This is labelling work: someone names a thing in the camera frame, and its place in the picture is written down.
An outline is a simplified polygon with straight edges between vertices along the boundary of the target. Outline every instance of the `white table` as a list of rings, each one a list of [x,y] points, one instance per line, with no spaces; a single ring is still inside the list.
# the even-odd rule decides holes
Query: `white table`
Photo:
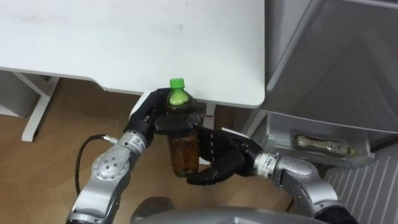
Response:
[[[264,100],[263,0],[0,0],[0,32],[0,70],[42,95],[28,141],[58,77],[132,94],[183,77],[210,116]]]

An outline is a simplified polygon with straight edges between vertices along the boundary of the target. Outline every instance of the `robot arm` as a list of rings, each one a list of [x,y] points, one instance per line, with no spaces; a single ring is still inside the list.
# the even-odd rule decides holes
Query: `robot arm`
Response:
[[[260,153],[254,162],[254,170],[258,176],[273,180],[286,190],[305,216],[329,223],[331,218],[336,219],[333,223],[357,223],[338,200],[333,187],[319,177],[317,168],[311,163]]]
[[[80,192],[67,223],[112,223],[121,194],[130,182],[130,171],[147,144],[143,135],[128,130],[107,152],[97,157],[91,177]]]
[[[106,136],[113,145],[93,163],[91,177],[69,213],[67,223],[110,224],[119,208],[130,172],[155,134],[154,121],[164,114],[164,99],[169,89],[145,92],[132,109],[122,137]]]

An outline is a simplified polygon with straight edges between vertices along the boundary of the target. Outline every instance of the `plastic bottle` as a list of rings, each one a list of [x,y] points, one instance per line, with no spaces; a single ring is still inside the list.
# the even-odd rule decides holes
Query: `plastic bottle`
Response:
[[[340,141],[315,139],[304,135],[298,135],[295,139],[297,144],[305,150],[320,152],[337,158],[353,156],[356,153],[355,149]]]
[[[166,111],[168,114],[189,114],[196,110],[195,99],[184,91],[184,79],[170,80],[172,91],[167,97]],[[199,153],[197,131],[186,136],[168,136],[171,164],[177,177],[186,177],[199,170]]]

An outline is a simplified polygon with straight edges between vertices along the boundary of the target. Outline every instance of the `open drawer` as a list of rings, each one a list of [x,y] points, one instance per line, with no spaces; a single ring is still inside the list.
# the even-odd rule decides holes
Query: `open drawer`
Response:
[[[370,153],[368,137],[370,130],[296,118],[264,110],[261,110],[260,113],[263,113],[264,119],[253,133],[252,139],[260,144],[266,152],[348,168],[363,167],[375,159],[374,154]],[[355,149],[355,155],[337,158],[299,150],[300,147],[294,143],[294,137],[298,134],[344,142]]]

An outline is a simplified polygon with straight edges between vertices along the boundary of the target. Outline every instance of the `robot finger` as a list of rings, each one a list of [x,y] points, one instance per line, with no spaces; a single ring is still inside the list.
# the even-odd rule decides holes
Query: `robot finger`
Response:
[[[168,114],[159,116],[154,121],[155,133],[169,136],[183,136],[195,129],[183,114]]]
[[[198,129],[199,156],[202,159],[214,162],[233,150],[228,144],[228,140],[220,137],[219,132],[208,128]]]
[[[240,151],[229,151],[214,161],[209,168],[199,173],[190,174],[187,183],[192,185],[213,185],[222,182],[245,164],[244,154]]]

